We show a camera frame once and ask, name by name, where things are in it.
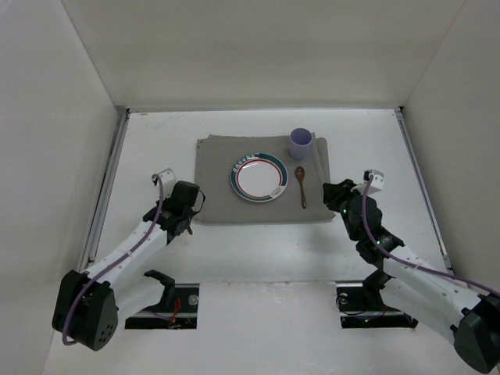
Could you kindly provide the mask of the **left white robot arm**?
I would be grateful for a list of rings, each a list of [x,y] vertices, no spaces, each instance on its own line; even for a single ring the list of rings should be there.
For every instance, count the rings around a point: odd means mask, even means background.
[[[134,314],[153,316],[171,311],[175,319],[182,306],[176,281],[142,266],[174,238],[191,233],[191,221],[201,212],[205,195],[197,184],[177,181],[170,192],[160,175],[152,177],[159,199],[132,234],[114,251],[83,271],[70,270],[59,285],[52,328],[65,346],[104,348],[119,327]]]

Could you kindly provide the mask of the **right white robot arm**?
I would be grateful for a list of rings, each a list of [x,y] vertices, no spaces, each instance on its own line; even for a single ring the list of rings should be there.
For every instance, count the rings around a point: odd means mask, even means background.
[[[386,306],[440,334],[473,370],[490,373],[499,364],[499,293],[436,270],[386,230],[369,196],[375,178],[368,172],[362,184],[323,184],[323,203],[340,214],[356,251],[376,268],[363,283]]]

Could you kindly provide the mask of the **grey cloth placemat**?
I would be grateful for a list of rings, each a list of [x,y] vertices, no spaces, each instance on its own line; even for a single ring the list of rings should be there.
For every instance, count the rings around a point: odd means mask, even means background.
[[[230,172],[243,156],[253,153],[276,156],[287,167],[289,180],[284,193],[266,203],[240,198],[230,185]],[[307,208],[301,196],[295,169],[305,170],[304,189]],[[204,224],[282,224],[319,223],[334,218],[334,212],[323,204],[324,183],[330,182],[327,140],[312,138],[309,154],[295,160],[289,153],[289,137],[231,137],[209,135],[197,140],[195,183],[206,196],[196,220]]]

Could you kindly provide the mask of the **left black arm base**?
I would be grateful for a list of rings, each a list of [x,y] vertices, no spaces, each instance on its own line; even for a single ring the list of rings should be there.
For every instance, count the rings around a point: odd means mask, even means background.
[[[150,270],[144,274],[162,285],[160,300],[129,317],[126,330],[194,330],[198,322],[199,285],[177,284],[164,273]]]

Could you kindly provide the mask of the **brown wooden spoon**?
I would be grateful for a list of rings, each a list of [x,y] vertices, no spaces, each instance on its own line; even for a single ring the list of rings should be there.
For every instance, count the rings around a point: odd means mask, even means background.
[[[299,184],[302,208],[306,209],[307,208],[307,201],[306,201],[305,189],[304,189],[305,170],[302,166],[296,167],[295,177],[296,177],[298,184]]]

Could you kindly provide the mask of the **white plate green rim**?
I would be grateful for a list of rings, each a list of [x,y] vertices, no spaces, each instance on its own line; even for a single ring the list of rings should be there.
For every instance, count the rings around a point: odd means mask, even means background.
[[[266,203],[279,198],[286,190],[288,180],[284,163],[264,152],[243,156],[230,172],[230,185],[234,192],[253,203]]]

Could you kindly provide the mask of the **lilac plastic cup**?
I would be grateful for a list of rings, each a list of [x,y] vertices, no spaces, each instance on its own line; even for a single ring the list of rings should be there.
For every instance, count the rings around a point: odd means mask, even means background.
[[[289,153],[295,160],[304,159],[310,152],[313,135],[305,128],[296,128],[289,135]]]

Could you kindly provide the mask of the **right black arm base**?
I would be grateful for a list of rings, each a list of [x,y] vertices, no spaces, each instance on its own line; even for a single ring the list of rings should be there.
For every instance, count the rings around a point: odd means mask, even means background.
[[[387,306],[380,295],[387,276],[376,270],[365,280],[336,283],[335,304],[343,329],[407,328],[419,322],[410,315]]]

